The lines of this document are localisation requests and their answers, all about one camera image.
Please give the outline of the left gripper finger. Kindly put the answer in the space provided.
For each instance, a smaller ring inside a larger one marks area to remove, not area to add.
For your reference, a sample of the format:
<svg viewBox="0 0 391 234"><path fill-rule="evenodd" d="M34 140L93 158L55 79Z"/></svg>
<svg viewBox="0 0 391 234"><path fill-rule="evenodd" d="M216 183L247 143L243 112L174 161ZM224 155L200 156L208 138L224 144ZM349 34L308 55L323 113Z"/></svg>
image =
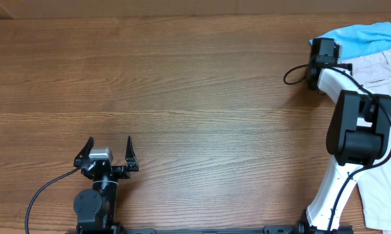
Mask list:
<svg viewBox="0 0 391 234"><path fill-rule="evenodd" d="M131 136L128 136L128 139L127 139L125 160L126 160L128 166L137 166L137 159L136 159L136 155L133 150Z"/></svg>
<svg viewBox="0 0 391 234"><path fill-rule="evenodd" d="M90 151L93 148L93 146L94 146L94 138L91 136L88 139L87 143L82 148L82 150L80 150L78 155L75 157L74 162L73 162L74 167L76 167L76 168L81 167L84 160L89 159L89 154L90 154Z"/></svg>

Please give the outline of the beige shorts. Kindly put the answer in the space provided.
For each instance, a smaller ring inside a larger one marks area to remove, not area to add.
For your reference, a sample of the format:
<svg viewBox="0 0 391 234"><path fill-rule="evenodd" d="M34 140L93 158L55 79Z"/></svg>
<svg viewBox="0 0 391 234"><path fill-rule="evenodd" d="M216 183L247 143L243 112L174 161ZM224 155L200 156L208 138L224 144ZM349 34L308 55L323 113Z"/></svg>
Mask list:
<svg viewBox="0 0 391 234"><path fill-rule="evenodd" d="M353 65L353 77L362 86L391 96L391 49L344 62ZM366 171L358 186L366 227L391 233L391 159Z"/></svg>

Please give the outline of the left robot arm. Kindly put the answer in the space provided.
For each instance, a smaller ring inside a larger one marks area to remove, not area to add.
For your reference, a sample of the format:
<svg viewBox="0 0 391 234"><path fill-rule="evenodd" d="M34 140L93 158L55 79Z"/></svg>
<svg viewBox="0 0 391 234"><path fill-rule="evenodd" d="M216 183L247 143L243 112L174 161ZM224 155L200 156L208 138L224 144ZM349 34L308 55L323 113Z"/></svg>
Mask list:
<svg viewBox="0 0 391 234"><path fill-rule="evenodd" d="M92 180L92 188L76 195L73 210L77 215L77 233L126 233L123 224L115 221L118 181L130 179L139 171L131 137L127 139L125 165L113 165L110 148L95 148L90 137L75 157L73 165Z"/></svg>

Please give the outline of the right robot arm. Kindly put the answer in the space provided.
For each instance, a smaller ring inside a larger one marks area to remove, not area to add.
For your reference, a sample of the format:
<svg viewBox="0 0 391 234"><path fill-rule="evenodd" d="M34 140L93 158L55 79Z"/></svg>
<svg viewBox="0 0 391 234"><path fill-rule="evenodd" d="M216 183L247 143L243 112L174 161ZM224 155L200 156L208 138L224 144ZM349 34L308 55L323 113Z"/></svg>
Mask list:
<svg viewBox="0 0 391 234"><path fill-rule="evenodd" d="M306 80L335 108L326 136L329 167L297 228L302 233L351 233L339 222L357 181L391 158L391 97L358 84L352 65L339 63L340 50L332 38L312 41Z"/></svg>

